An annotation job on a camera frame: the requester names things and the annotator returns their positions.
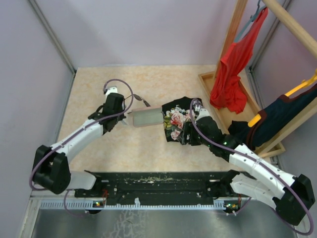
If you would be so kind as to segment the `pink glasses case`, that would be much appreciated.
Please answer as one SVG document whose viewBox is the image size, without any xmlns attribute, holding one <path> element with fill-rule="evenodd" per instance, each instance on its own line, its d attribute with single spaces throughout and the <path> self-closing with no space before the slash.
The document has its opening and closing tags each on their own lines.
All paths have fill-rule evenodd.
<svg viewBox="0 0 317 238">
<path fill-rule="evenodd" d="M 133 109 L 127 114 L 126 123 L 133 127 L 163 124 L 162 106 Z"/>
</svg>

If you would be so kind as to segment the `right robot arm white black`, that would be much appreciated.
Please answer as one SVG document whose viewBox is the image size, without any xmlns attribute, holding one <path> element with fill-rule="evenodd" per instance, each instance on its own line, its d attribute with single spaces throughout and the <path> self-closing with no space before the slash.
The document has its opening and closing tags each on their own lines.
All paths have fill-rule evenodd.
<svg viewBox="0 0 317 238">
<path fill-rule="evenodd" d="M 244 143 L 223 134 L 206 111 L 198 117 L 188 112 L 184 120 L 185 138 L 190 143 L 205 145 L 216 156 L 248 173 L 231 171 L 221 184 L 227 196 L 236 193 L 254 198 L 270 207 L 282 220 L 297 226 L 315 203 L 310 179 L 298 177 L 271 165 Z"/>
</svg>

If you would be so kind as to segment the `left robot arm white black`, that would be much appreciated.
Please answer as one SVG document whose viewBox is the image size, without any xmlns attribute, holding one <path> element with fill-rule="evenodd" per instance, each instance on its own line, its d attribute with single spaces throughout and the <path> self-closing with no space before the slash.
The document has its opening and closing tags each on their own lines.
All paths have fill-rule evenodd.
<svg viewBox="0 0 317 238">
<path fill-rule="evenodd" d="M 106 102 L 88 116 L 77 130 L 51 146 L 40 146 L 35 153 L 29 184 L 37 184 L 54 194 L 84 189 L 93 197 L 99 196 L 103 191 L 100 179 L 92 172 L 72 172 L 69 162 L 91 142 L 110 132 L 123 120 L 124 110 L 124 96 L 110 93 L 106 96 Z"/>
</svg>

